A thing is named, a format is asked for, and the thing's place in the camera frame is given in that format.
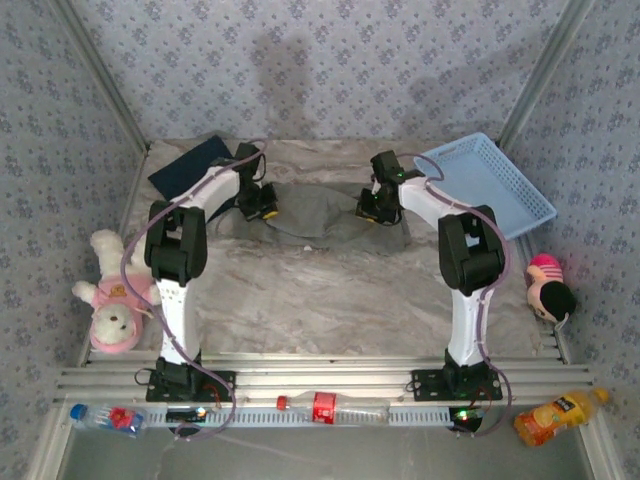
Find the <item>black mounting bracket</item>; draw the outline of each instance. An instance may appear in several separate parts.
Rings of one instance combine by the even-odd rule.
[[[487,205],[475,207],[495,223]],[[467,237],[476,244],[468,246]],[[445,283],[463,295],[491,285],[504,269],[500,239],[485,222],[472,213],[446,215],[438,219],[440,273]]]
[[[149,220],[171,202],[156,201],[149,209]],[[181,238],[169,232],[182,229]],[[207,236],[204,210],[198,207],[177,207],[147,233],[144,261],[156,280],[174,280],[184,287],[192,278],[199,277],[207,264]]]
[[[200,354],[194,360],[201,364]],[[236,373],[214,371],[235,390]],[[188,364],[167,362],[163,357],[156,361],[147,385],[147,402],[230,402],[231,395],[219,382]]]
[[[407,385],[416,402],[501,400],[498,374],[485,362],[459,366],[445,351],[445,364],[439,370],[413,370]]]
[[[255,155],[260,150],[252,143],[241,143],[235,154],[235,160],[242,160]],[[238,208],[245,219],[250,222],[256,218],[267,219],[278,213],[278,198],[271,183],[262,187],[254,180],[258,172],[260,161],[264,160],[264,154],[256,157],[246,165],[236,167],[240,177],[240,190],[237,201]]]
[[[356,216],[381,224],[394,224],[402,218],[398,186],[410,178],[423,176],[417,170],[405,172],[392,151],[379,153],[371,159],[373,179],[380,189],[373,193],[363,188],[356,206]]]

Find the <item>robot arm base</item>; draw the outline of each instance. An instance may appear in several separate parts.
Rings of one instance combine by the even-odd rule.
[[[200,354],[195,363],[201,364]],[[235,372],[214,371],[229,385],[235,385]],[[177,365],[164,357],[156,361],[147,387],[147,402],[197,402],[199,404],[230,402],[229,392],[218,382],[188,364]]]
[[[445,350],[444,367],[439,370],[413,370],[409,390],[416,402],[462,400],[501,400],[498,374],[485,362],[458,365]]]

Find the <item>gray cloth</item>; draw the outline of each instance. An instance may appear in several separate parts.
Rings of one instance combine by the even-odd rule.
[[[318,249],[355,249],[390,255],[411,241],[403,219],[383,226],[356,217],[357,199],[365,185],[359,183],[273,184],[278,215],[269,220],[245,221],[232,210],[233,236],[283,245]]]

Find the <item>floral pattern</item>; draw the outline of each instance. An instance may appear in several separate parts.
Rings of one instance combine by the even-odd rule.
[[[640,6],[597,1],[510,156],[558,209],[536,232],[580,301],[566,335],[613,390],[606,408],[640,478]]]
[[[566,0],[73,0],[148,139],[496,137]]]
[[[19,479],[55,369],[76,361],[97,276],[89,235],[117,227],[139,157],[45,1],[0,4],[0,478]]]

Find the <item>orange juice bottle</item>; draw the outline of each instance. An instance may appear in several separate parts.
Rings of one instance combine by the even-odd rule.
[[[568,428],[587,423],[608,401],[609,392],[604,388],[568,392],[551,403],[521,413],[514,427],[527,445],[536,447]]]

